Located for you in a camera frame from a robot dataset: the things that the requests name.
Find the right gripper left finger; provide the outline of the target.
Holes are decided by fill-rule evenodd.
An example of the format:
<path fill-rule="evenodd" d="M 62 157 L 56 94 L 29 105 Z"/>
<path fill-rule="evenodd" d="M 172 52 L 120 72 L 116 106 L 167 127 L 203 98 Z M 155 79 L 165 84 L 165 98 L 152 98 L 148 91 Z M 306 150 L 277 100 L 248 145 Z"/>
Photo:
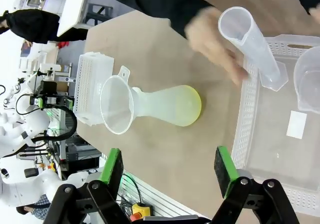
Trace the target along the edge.
<path fill-rule="evenodd" d="M 81 224 L 87 214 L 98 213 L 104 224 L 129 224 L 116 202 L 123 171 L 122 153 L 112 148 L 98 179 L 79 188 L 60 185 L 51 201 L 51 223 Z"/>

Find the person's right hand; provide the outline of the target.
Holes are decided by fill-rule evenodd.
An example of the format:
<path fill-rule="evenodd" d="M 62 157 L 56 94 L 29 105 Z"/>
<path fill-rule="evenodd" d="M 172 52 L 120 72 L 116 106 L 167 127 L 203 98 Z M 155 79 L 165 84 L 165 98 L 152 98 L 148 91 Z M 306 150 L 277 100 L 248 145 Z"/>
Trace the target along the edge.
<path fill-rule="evenodd" d="M 203 8 L 187 24 L 185 35 L 194 51 L 223 68 L 232 82 L 240 86 L 249 74 L 243 68 L 242 57 L 236 48 L 228 44 L 218 30 L 221 14 L 216 7 Z"/>

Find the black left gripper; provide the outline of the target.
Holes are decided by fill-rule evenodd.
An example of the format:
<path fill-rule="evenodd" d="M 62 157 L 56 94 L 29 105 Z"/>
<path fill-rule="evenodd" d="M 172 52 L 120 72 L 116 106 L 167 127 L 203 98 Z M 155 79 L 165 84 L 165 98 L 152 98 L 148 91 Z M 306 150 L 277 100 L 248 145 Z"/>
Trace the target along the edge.
<path fill-rule="evenodd" d="M 29 99 L 29 104 L 31 106 L 38 106 L 39 108 L 43 108 L 43 99 L 45 98 L 52 98 L 52 97 L 58 97 L 57 92 L 57 86 L 58 84 L 54 81 L 45 81 L 42 80 L 40 82 L 40 87 L 38 90 L 38 96 L 37 95 L 31 95 Z M 58 98 L 57 102 L 60 106 L 67 107 L 69 110 L 74 110 L 74 103 L 75 98 L 73 96 L 60 96 Z"/>

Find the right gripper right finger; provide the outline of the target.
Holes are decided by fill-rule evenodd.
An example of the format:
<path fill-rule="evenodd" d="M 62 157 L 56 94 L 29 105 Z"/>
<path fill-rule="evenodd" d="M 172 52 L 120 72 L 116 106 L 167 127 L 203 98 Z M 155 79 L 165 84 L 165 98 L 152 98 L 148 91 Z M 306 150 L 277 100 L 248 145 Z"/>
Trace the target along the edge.
<path fill-rule="evenodd" d="M 276 179 L 258 183 L 245 170 L 240 175 L 225 146 L 216 148 L 214 171 L 223 202 L 213 224 L 235 224 L 243 209 L 252 210 L 260 224 L 299 223 L 281 183 Z"/>

